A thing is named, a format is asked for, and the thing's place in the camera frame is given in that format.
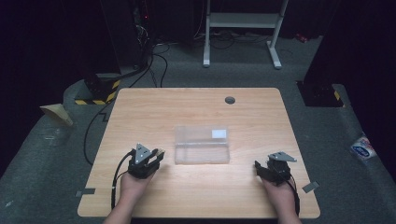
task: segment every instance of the white metal stand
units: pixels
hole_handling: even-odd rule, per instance
[[[279,13],[211,13],[210,0],[207,0],[206,9],[206,31],[204,47],[204,67],[210,66],[210,27],[241,27],[241,28],[272,28],[274,34],[272,40],[267,41],[267,46],[276,69],[282,67],[277,57],[275,43],[279,30],[285,17],[286,7],[289,0],[283,0]]]

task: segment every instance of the gray carpet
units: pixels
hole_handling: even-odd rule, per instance
[[[320,39],[303,44],[280,38],[276,48],[283,65],[281,70],[272,66],[264,42],[235,43],[227,49],[212,48],[209,68],[202,67],[202,46],[170,45],[168,51],[168,46],[159,46],[154,52],[161,53],[168,61],[163,80],[165,88],[275,87],[280,90],[307,172],[311,180],[320,184],[315,193],[321,215],[316,219],[304,219],[303,223],[396,223],[396,186],[379,158],[362,165],[348,152],[348,147],[363,130],[343,86],[334,85],[346,107],[304,106],[295,81],[304,79],[319,43]],[[229,42],[213,41],[212,44],[225,47]],[[164,67],[163,59],[154,57],[152,71],[158,85]],[[130,86],[138,77],[123,79],[120,88]],[[75,195],[85,188],[91,170],[83,156],[84,134],[91,119],[102,108],[101,105],[74,104],[81,85],[79,81],[64,92],[63,104],[76,123],[67,142],[50,146],[44,136],[51,122],[43,116],[8,166],[0,181],[0,223],[101,223],[104,220],[103,217],[79,217],[77,213],[80,198]],[[134,85],[134,88],[147,87],[154,87],[150,73]],[[105,112],[109,115],[111,106]],[[87,152],[92,161],[105,128],[103,116],[99,116],[90,128]],[[138,219],[135,222],[169,220]],[[266,223],[265,220],[239,222]]]

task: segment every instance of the clear plastic box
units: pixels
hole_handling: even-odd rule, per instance
[[[226,126],[177,126],[175,164],[230,162]]]

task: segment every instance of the white label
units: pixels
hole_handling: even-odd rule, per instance
[[[212,130],[212,138],[226,138],[227,130]]]

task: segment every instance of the table top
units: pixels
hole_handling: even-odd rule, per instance
[[[234,104],[225,98],[232,96]],[[228,127],[228,164],[175,164],[176,126]],[[137,143],[164,149],[161,167],[134,209],[134,217],[269,218],[269,203],[254,161],[284,151],[301,200],[302,218],[320,214],[279,90],[273,88],[122,89],[115,102],[78,214],[106,217],[111,184],[122,157]],[[127,170],[125,161],[120,172]]]

